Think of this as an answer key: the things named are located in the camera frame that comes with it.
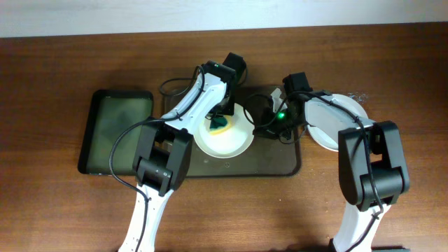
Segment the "green yellow sponge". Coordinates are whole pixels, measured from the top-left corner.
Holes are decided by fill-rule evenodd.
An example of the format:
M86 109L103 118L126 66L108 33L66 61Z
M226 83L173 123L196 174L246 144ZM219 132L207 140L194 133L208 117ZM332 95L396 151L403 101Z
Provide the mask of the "green yellow sponge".
M232 116L224 115L210 120L209 133L211 135L222 134L233 126Z

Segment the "grey plate yellow stain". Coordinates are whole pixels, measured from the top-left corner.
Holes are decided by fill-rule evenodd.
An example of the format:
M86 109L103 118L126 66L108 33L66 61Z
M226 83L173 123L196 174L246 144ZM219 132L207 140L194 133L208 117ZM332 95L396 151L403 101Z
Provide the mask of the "grey plate yellow stain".
M340 105L349 110L355 116L359 116L364 127L373 125L373 120L368 118L364 108L354 99L342 94L323 96L324 99ZM338 144L338 132L348 128L357 128L359 125L354 119L339 108L335 108L318 98L312 98L304 104L305 120L309 124L309 133L319 132L326 134Z

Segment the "white plate yellow stain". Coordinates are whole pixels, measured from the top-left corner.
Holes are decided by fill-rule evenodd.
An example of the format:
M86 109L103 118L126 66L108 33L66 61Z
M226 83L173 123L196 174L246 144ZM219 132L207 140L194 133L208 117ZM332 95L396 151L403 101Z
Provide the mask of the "white plate yellow stain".
M339 151L338 144L328 135L320 134L319 132L311 132L310 136L321 147L333 152Z

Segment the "black water tray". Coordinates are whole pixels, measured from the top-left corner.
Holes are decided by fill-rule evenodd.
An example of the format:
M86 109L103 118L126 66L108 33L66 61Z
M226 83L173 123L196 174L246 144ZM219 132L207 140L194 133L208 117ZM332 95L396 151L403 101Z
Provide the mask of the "black water tray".
M128 127L153 112L153 94L147 90L97 90L93 93L78 159L78 171L109 175L109 154Z

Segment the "large brown serving tray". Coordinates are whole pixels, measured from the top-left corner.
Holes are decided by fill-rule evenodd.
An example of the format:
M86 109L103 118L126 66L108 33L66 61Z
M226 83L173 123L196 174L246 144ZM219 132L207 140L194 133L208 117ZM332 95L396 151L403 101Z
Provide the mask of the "large brown serving tray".
M235 102L242 105L252 94L270 95L280 86L243 87L236 91ZM163 98L164 113L177 105L184 95ZM255 104L263 101L253 98L247 105L247 113L260 121L262 110ZM236 177L275 177L293 176L302 165L300 142L291 145L282 144L279 140L255 136L253 142L242 154L231 158L217 158L206 154L196 142L192 145L192 155L187 178L236 178Z

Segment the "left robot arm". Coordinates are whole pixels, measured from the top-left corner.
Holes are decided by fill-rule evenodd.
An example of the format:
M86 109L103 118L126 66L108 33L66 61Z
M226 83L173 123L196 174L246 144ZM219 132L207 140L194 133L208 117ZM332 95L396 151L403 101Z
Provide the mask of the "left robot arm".
M141 130L132 162L136 202L120 251L154 251L163 211L188 173L193 134L207 116L233 115L245 70L244 58L232 52L221 64L197 66L188 93L170 112L137 122L119 136Z

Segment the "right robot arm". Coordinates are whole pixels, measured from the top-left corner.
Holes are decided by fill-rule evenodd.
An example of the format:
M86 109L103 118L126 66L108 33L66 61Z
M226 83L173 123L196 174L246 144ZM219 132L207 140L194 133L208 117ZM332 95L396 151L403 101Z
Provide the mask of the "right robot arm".
M253 134L292 143L297 127L316 127L337 143L339 186L346 200L329 251L371 251L377 228L399 196L410 188L398 126L375 122L342 105L334 94L314 90L305 73L282 80L285 97L268 99Z

